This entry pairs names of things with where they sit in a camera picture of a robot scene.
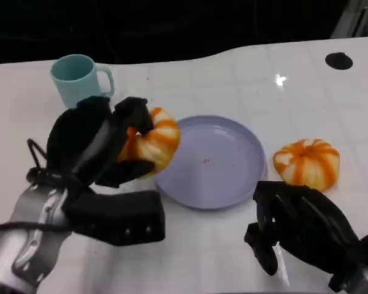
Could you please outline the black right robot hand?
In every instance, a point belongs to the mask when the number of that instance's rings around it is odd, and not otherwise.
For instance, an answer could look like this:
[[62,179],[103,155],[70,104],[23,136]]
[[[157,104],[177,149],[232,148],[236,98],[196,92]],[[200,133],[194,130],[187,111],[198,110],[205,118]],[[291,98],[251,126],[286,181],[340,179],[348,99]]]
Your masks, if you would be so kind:
[[273,276],[280,245],[306,264],[332,275],[329,288],[342,291],[364,254],[361,242],[341,210],[325,195],[307,186],[259,181],[253,199],[257,221],[249,224],[244,241],[263,270]]

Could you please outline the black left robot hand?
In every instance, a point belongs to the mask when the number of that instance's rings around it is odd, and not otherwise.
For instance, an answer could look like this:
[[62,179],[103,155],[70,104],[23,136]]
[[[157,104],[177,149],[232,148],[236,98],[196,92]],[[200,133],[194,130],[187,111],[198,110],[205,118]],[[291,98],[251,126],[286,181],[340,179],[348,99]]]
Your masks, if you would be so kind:
[[153,162],[118,158],[129,141],[130,127],[142,134],[152,130],[146,99],[127,97],[113,108],[108,97],[81,100],[60,115],[52,127],[47,169],[87,186],[111,188],[151,173]]

